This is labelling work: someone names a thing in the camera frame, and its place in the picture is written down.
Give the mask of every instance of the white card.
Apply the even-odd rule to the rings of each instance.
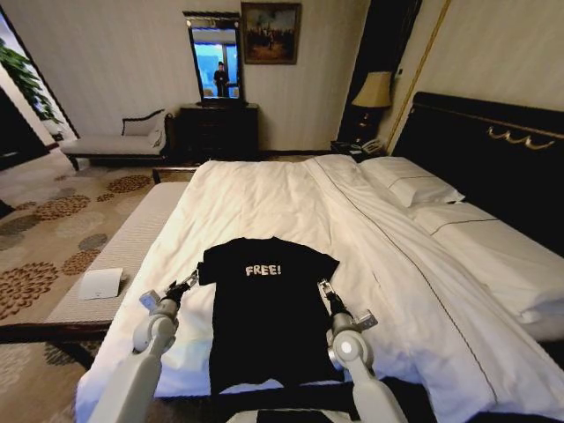
[[[80,300],[115,297],[120,287],[123,269],[101,269],[88,271],[80,281],[78,297]]]

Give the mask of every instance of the black t-shirt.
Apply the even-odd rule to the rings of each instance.
[[[204,252],[199,283],[216,283],[211,393],[276,379],[342,380],[327,354],[330,317],[317,283],[338,261],[278,238],[239,238]]]
[[[219,85],[225,85],[228,77],[224,70],[216,70],[213,74],[213,80]]]

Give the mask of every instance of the black headboard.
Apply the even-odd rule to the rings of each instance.
[[[417,93],[393,155],[564,256],[564,112]]]

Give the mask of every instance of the floral carpet pattern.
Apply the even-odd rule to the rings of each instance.
[[[53,150],[0,172],[16,209],[0,219],[0,324],[43,322],[153,187],[150,167],[81,169]],[[0,421],[72,422],[84,372],[52,345],[0,345]]]

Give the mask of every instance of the robotic hand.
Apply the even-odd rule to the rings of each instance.
[[[329,301],[333,319],[329,356],[335,367],[346,368],[352,377],[352,398],[360,419],[363,423],[407,423],[390,388],[378,381],[370,370],[374,354],[361,332],[377,324],[375,317],[367,310],[355,321],[330,283],[323,280],[319,285]]]
[[[197,281],[197,271],[194,271],[180,284],[173,282],[162,299],[154,291],[141,296],[139,300],[149,310],[149,315],[136,327],[133,352],[112,375],[89,422],[145,421],[160,378],[160,357],[175,341],[176,315],[182,295]]]

